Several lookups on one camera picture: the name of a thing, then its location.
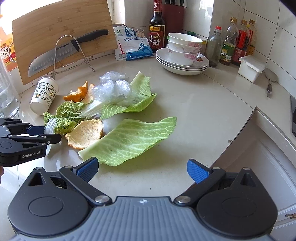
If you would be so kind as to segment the green label oil bottle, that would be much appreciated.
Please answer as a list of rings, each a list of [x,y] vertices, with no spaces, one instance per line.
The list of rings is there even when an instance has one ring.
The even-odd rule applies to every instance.
[[[232,56],[236,47],[238,37],[237,18],[230,18],[230,26],[227,28],[226,37],[223,43],[219,62],[224,65],[230,65]]]

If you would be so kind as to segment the blue white salt bag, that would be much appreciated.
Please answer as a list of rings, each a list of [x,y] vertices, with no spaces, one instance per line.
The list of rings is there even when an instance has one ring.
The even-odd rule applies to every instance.
[[[125,25],[113,27],[117,46],[117,60],[133,61],[153,57],[154,54],[146,37],[139,37],[137,31]]]

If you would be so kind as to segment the pale orange peel piece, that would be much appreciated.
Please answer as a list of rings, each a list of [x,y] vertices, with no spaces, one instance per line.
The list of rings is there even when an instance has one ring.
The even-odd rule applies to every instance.
[[[92,96],[92,90],[93,90],[94,87],[95,87],[95,85],[92,84],[92,83],[89,85],[88,90],[87,90],[87,93],[86,93],[86,96],[82,100],[83,103],[89,104],[89,103],[91,103],[93,101],[94,98]]]

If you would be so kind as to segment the small yellow lid jar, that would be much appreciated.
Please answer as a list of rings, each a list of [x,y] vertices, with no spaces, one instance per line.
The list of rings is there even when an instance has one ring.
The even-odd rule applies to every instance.
[[[205,54],[206,45],[207,45],[207,38],[200,37],[200,39],[202,40],[200,53],[204,55]]]

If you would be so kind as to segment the lower white plate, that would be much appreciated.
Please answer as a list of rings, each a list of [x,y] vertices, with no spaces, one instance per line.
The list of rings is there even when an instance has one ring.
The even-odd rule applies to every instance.
[[[177,67],[171,67],[168,64],[166,64],[164,61],[161,61],[159,58],[156,58],[156,60],[158,61],[158,63],[160,63],[160,65],[168,70],[171,73],[175,73],[177,75],[183,75],[183,76],[195,76],[195,75],[199,75],[202,72],[206,71],[208,67],[205,67],[204,69],[201,70],[186,70],[186,69],[181,69],[181,68],[177,68]]]

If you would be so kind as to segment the white plate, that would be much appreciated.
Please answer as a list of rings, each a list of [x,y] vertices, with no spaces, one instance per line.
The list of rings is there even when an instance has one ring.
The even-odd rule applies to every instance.
[[[165,63],[182,68],[198,69],[209,65],[209,60],[202,54],[183,53],[167,47],[157,50],[156,56]]]
[[[160,63],[160,65],[168,70],[171,73],[175,73],[177,75],[183,75],[183,76],[195,76],[195,75],[199,75],[202,72],[206,71],[208,67],[205,67],[204,69],[201,70],[186,70],[186,69],[181,69],[181,68],[177,68],[177,67],[171,67],[168,64],[166,64],[164,61],[161,61],[159,58],[156,58],[156,60],[158,61],[158,63]]]

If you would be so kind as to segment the large green cabbage leaf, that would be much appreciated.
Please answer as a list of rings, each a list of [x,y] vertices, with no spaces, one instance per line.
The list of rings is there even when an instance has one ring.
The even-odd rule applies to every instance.
[[[177,117],[167,117],[154,123],[125,119],[107,135],[78,152],[86,161],[96,157],[100,164],[119,166],[167,139],[174,131]]]

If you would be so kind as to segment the dark red knife block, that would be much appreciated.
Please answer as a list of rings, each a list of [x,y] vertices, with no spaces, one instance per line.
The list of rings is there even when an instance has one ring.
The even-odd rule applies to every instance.
[[[184,24],[185,7],[176,4],[162,4],[162,14],[166,24],[166,35],[181,33]]]

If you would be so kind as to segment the middle floral white bowl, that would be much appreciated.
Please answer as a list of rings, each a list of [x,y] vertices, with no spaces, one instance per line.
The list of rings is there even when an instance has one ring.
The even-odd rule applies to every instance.
[[[184,44],[179,44],[168,40],[167,47],[171,50],[189,53],[189,54],[199,54],[201,51],[201,47],[192,47]]]

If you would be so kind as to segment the grey glass bottle red cap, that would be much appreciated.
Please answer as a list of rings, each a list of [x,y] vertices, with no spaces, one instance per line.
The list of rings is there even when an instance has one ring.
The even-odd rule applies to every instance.
[[[216,26],[214,34],[208,37],[205,56],[209,60],[210,67],[217,67],[223,48],[222,28]]]

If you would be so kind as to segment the black gas stove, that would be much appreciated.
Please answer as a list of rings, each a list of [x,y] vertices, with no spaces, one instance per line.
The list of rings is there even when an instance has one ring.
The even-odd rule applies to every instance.
[[[290,96],[291,113],[292,113],[292,134],[296,137],[296,99]]]

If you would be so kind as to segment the printed white paper cup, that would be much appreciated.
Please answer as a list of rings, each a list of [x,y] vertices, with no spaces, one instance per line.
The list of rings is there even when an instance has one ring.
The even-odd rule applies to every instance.
[[[58,84],[53,78],[40,78],[30,102],[31,111],[37,115],[46,113],[58,92]]]

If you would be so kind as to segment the bottom floral white bowl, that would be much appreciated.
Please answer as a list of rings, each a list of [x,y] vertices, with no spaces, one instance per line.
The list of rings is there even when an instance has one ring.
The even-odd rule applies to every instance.
[[[199,54],[189,54],[189,53],[183,53],[178,52],[169,49],[166,47],[169,52],[169,58],[172,60],[173,63],[184,65],[184,66],[190,66],[192,65],[196,60]]]

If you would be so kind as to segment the top white plate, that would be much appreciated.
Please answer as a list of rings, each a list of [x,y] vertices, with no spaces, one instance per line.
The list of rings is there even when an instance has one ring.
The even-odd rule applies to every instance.
[[[202,54],[183,53],[167,47],[157,50],[156,56],[165,63],[182,68],[198,69],[209,65],[209,60]]]

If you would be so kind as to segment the floral white bowl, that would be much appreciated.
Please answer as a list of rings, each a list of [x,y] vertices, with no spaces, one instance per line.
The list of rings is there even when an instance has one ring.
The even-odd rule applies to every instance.
[[[182,33],[168,33],[168,40],[191,47],[201,47],[203,42],[200,38]]]
[[[173,63],[184,65],[184,66],[190,66],[192,65],[196,60],[199,54],[189,54],[189,53],[183,53],[178,52],[169,49],[166,47],[169,52],[169,58],[172,60]]]
[[[189,54],[199,54],[201,51],[201,47],[192,47],[184,44],[179,44],[168,40],[167,47],[171,50],[189,53]]]

